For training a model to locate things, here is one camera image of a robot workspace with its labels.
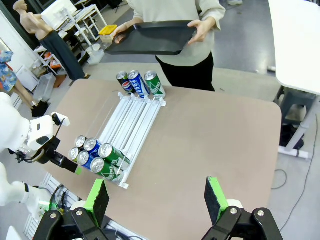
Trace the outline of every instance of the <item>yellow container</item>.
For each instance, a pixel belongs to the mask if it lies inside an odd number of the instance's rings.
[[[112,43],[111,34],[117,29],[117,25],[105,26],[100,32],[100,39],[103,43]]]

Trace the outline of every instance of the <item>table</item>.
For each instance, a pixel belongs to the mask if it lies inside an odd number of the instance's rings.
[[[240,200],[247,211],[266,207],[278,157],[280,108],[223,93],[165,90],[167,105],[135,162],[129,188],[107,182],[107,216],[152,240],[202,239],[212,227],[204,199],[208,176],[218,177],[226,197]],[[114,91],[122,91],[115,81],[74,83],[56,109],[71,122],[57,136],[59,153],[68,154],[95,120],[99,103]],[[94,128],[98,132],[100,125]],[[75,175],[50,162],[43,166],[82,199],[97,178],[87,170]]]
[[[304,0],[269,0],[276,61],[276,77],[287,88],[320,95],[320,7]],[[279,152],[310,158],[307,152],[293,150],[320,109],[314,101],[287,147]]]

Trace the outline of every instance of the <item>soda can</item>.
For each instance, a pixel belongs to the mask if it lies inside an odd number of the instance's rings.
[[[131,82],[128,80],[128,74],[125,71],[119,72],[116,75],[116,79],[127,93],[134,94],[136,92]]]
[[[145,96],[149,96],[150,91],[143,80],[141,74],[137,70],[133,70],[129,72],[128,79],[132,86],[134,87],[136,93],[140,96],[140,98],[145,98]]]
[[[85,150],[84,145],[85,145],[86,140],[87,140],[87,138],[85,136],[81,135],[75,139],[74,144],[80,151],[83,151],[83,150]]]
[[[87,151],[94,158],[99,157],[99,148],[101,144],[95,138],[89,138],[84,142],[84,150]]]
[[[148,71],[144,75],[145,83],[148,85],[154,97],[166,97],[166,91],[162,86],[160,79],[155,71]]]
[[[69,160],[71,160],[71,161],[76,163],[79,153],[80,153],[79,148],[77,148],[77,147],[72,148],[69,151],[69,155],[68,155]]]
[[[87,151],[82,151],[77,157],[77,163],[86,169],[91,169],[90,165],[95,158],[91,156]]]
[[[121,180],[124,172],[116,166],[104,161],[101,157],[96,157],[90,165],[91,172],[98,174],[110,181]]]
[[[128,169],[131,161],[125,155],[109,143],[101,145],[99,148],[99,157],[103,158],[107,163],[112,164],[122,170]]]

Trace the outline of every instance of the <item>beige table surface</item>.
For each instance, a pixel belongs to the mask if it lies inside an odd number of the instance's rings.
[[[75,138],[88,132],[99,103],[121,90],[118,82],[75,82],[56,110],[71,122],[58,134],[58,152],[67,156]],[[165,90],[167,106],[135,162],[129,188],[107,183],[106,215],[151,240],[200,240],[211,227],[207,176],[218,177],[226,197],[240,200],[247,211],[266,207],[278,156],[279,107],[225,93]],[[44,167],[82,199],[97,178],[87,170],[75,175],[52,163]]]

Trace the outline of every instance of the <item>blue can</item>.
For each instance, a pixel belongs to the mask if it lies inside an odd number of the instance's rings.
[[[128,79],[132,86],[134,87],[136,93],[140,96],[140,98],[145,98],[145,96],[149,96],[150,91],[147,87],[144,79],[141,74],[137,70],[133,70],[129,72]]]
[[[99,148],[101,143],[95,138],[89,138],[84,142],[84,150],[86,150],[93,158],[99,157]]]
[[[82,151],[79,153],[76,161],[82,167],[91,170],[90,165],[95,158],[91,156],[87,151]]]

